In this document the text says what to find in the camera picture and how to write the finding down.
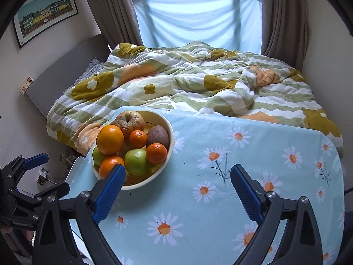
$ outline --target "metal bolt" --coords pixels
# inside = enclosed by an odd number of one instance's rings
[[[88,190],[85,190],[80,193],[80,196],[82,198],[87,198],[89,196],[89,194],[90,194],[90,192]]]
[[[301,202],[303,202],[303,203],[308,203],[308,202],[309,202],[309,198],[307,198],[306,196],[302,196],[302,197],[300,198],[300,200],[301,200]]]
[[[55,196],[51,195],[47,198],[48,202],[53,202],[55,200]]]
[[[269,198],[273,198],[273,197],[276,196],[276,193],[273,192],[273,191],[269,191],[269,192],[267,192],[267,196],[268,196]]]

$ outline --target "green and white striped blanket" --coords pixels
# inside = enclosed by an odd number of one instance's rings
[[[104,70],[68,89],[47,117],[48,134],[87,154],[99,128],[121,106],[221,114],[319,130],[338,149],[336,125],[305,78],[265,56],[202,42],[148,49],[119,44]]]

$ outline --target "cream-colored bowl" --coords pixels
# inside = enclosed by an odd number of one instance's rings
[[[145,120],[145,123],[146,123],[145,132],[147,132],[152,126],[155,126],[155,125],[161,125],[167,131],[168,136],[169,136],[169,148],[167,148],[167,150],[168,150],[167,159],[161,165],[157,165],[153,169],[155,171],[152,174],[150,173],[150,174],[142,176],[142,177],[129,175],[128,179],[126,180],[126,182],[122,186],[121,190],[131,190],[131,189],[139,188],[139,187],[144,186],[145,184],[151,182],[152,180],[154,180],[164,170],[164,168],[166,167],[166,165],[172,155],[172,152],[173,152],[174,132],[173,132],[173,129],[172,129],[170,122],[164,116],[160,115],[157,112],[153,112],[153,111],[150,111],[147,109],[146,110],[137,110],[137,112],[140,115],[142,115],[143,119]],[[99,180],[102,179],[101,176],[99,175],[99,172],[98,172],[99,168],[93,163],[92,156],[91,156],[91,161],[92,161],[92,169],[93,169],[95,176]]]

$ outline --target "light blue fabric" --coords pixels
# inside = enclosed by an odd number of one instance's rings
[[[261,0],[134,0],[147,47],[212,47],[261,52]]]
[[[148,108],[121,107],[112,120],[124,110],[138,109]],[[251,178],[281,197],[309,198],[324,253],[329,253],[324,264],[334,262],[343,233],[343,176],[337,151],[321,132],[220,115],[151,110],[170,121],[175,147],[165,170],[141,188],[121,191],[107,219],[99,224],[121,260],[130,259],[133,265],[233,264],[256,228],[229,179],[231,167],[241,164]],[[91,151],[68,197],[90,190],[97,182],[90,156]],[[168,232],[163,222],[172,230],[166,238],[158,231],[159,227]],[[75,221],[71,226],[79,234]],[[264,264],[274,257],[284,227],[282,221]]]

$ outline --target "tangerine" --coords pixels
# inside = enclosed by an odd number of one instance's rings
[[[161,143],[152,143],[146,150],[147,160],[153,164],[160,164],[167,159],[168,151]]]
[[[125,166],[124,160],[120,156],[109,155],[103,159],[99,167],[99,175],[101,178],[106,178],[108,173],[113,169],[114,165],[121,164]]]
[[[129,141],[132,146],[142,148],[147,144],[147,134],[142,130],[135,130],[130,134]]]
[[[105,155],[116,154],[121,150],[124,142],[124,135],[120,128],[110,124],[103,127],[96,138],[99,151]]]

